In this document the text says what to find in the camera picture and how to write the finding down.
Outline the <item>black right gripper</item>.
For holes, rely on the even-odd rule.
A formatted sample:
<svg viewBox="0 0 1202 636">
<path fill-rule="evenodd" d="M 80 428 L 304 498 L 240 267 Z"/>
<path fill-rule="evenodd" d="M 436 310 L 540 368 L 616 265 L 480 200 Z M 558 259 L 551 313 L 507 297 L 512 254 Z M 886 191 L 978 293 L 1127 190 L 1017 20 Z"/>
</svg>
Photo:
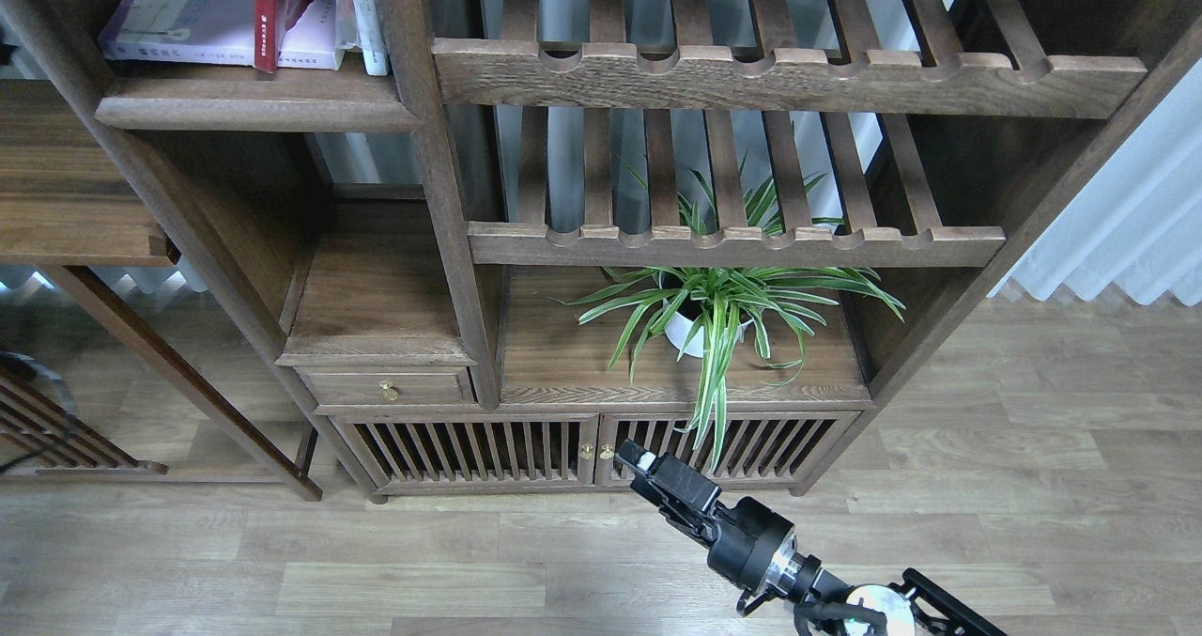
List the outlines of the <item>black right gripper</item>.
<svg viewBox="0 0 1202 636">
<path fill-rule="evenodd" d="M 631 488 L 656 506 L 670 527 L 709 548 L 706 563 L 713 571 L 743 590 L 763 593 L 773 555 L 793 536 L 792 521 L 751 497 L 734 507 L 718 503 L 721 487 L 676 454 L 659 457 L 627 440 L 615 460 L 633 470 Z"/>
</svg>

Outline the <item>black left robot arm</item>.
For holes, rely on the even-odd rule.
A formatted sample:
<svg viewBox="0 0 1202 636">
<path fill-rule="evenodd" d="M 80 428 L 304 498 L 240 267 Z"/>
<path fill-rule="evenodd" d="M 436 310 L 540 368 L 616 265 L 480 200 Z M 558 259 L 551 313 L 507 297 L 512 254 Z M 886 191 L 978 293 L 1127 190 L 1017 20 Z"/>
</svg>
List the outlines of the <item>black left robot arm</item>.
<svg viewBox="0 0 1202 636">
<path fill-rule="evenodd" d="M 81 466 L 71 446 L 79 429 L 76 402 L 56 372 L 30 355 L 2 350 L 2 396 L 13 411 L 38 418 L 53 436 L 32 440 L 35 447 L 6 460 L 1 472 L 35 458 L 50 460 L 55 469 Z"/>
</svg>

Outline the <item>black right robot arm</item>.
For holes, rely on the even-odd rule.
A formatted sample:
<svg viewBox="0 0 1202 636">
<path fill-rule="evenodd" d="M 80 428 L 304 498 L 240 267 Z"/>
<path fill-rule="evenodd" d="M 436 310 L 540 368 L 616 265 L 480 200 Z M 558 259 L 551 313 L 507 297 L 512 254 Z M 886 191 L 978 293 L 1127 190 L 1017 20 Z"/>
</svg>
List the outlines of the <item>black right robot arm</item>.
<svg viewBox="0 0 1202 636">
<path fill-rule="evenodd" d="M 774 598 L 795 605 L 795 631 L 831 635 L 1000 635 L 914 567 L 902 583 L 852 586 L 797 549 L 792 521 L 746 497 L 734 507 L 718 501 L 721 487 L 674 454 L 656 456 L 635 441 L 617 452 L 635 472 L 632 489 L 657 507 L 670 525 L 708 549 L 707 564 L 743 590 L 743 617 Z"/>
</svg>

